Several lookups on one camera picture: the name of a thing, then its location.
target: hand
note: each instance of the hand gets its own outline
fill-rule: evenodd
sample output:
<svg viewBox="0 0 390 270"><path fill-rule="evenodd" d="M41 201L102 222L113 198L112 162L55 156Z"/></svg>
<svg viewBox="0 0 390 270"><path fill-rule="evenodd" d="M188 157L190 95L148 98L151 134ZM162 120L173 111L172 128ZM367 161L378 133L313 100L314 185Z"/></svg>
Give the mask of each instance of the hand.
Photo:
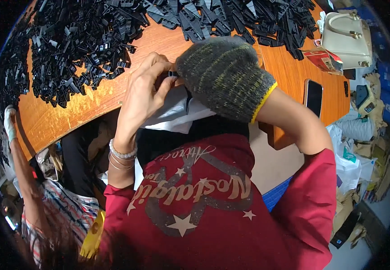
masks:
<svg viewBox="0 0 390 270"><path fill-rule="evenodd" d="M167 77L158 89L154 84L160 74L173 69L173 65L164 55L150 53L140 67L129 76L126 94L118 115L114 148L129 144L138 128L164 104L166 94L174 86L176 77Z"/></svg>

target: white handbag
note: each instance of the white handbag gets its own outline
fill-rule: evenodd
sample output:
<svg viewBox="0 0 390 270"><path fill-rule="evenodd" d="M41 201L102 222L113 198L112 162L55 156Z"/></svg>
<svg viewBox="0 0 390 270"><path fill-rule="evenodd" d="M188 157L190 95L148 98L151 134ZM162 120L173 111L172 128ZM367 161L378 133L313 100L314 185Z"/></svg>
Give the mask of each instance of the white handbag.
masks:
<svg viewBox="0 0 390 270"><path fill-rule="evenodd" d="M372 64L369 26L355 13L328 13L321 46L343 61L343 69L365 68Z"/></svg>

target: bracelet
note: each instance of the bracelet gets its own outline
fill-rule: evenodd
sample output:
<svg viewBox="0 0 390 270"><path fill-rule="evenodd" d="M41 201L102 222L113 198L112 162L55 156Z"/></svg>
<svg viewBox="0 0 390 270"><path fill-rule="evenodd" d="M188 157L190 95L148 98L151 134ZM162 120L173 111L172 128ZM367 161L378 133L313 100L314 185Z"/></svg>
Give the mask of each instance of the bracelet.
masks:
<svg viewBox="0 0 390 270"><path fill-rule="evenodd" d="M119 152L117 152L114 148L114 145L113 145L113 142L114 142L114 139L111 139L111 141L109 142L109 150L111 151L112 154L114 154L117 158L119 159L129 159L131 157L136 157L137 155L137 152L138 152L138 147L135 143L135 149L133 149L132 152L128 153L128 154L121 154Z"/></svg>
<svg viewBox="0 0 390 270"><path fill-rule="evenodd" d="M123 166L123 167L129 167L129 166L131 166L131 165L126 165L126 164L122 164L121 162L119 162L119 161L114 157L114 155L113 155L111 152L109 152L109 154L108 154L108 160L109 160L110 156L112 156L112 158L113 158L119 165L121 165L121 166ZM133 161L133 160L135 160L135 159L124 159L124 160L126 160L126 161Z"/></svg>
<svg viewBox="0 0 390 270"><path fill-rule="evenodd" d="M130 169L132 169L132 168L134 167L134 165L132 165L132 166L130 166L130 167L128 167L128 168L124 168L124 169L119 168L119 167L115 166L114 164L112 164L111 159L109 158L109 156L110 156L110 155L108 155L109 164L111 164L112 167L116 168L117 170L120 170L120 171L127 171L127 170L130 170Z"/></svg>

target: black phone screen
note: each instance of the black phone screen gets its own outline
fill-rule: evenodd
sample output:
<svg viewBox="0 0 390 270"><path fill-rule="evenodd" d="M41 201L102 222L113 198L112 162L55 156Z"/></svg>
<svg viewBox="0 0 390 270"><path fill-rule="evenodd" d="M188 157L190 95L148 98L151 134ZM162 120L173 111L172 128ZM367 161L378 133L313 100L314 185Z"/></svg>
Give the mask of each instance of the black phone screen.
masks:
<svg viewBox="0 0 390 270"><path fill-rule="evenodd" d="M322 105L322 85L314 81L309 81L307 88L306 107L319 117L321 115Z"/></svg>

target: smartphone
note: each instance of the smartphone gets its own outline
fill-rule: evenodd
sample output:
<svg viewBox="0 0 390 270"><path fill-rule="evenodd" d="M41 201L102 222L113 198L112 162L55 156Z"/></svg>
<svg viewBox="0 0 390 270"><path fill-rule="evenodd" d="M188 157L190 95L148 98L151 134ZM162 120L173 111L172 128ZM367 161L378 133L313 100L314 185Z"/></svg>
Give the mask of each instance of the smartphone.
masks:
<svg viewBox="0 0 390 270"><path fill-rule="evenodd" d="M323 90L321 84L318 84L311 79L305 81L304 105L318 117L321 116Z"/></svg>

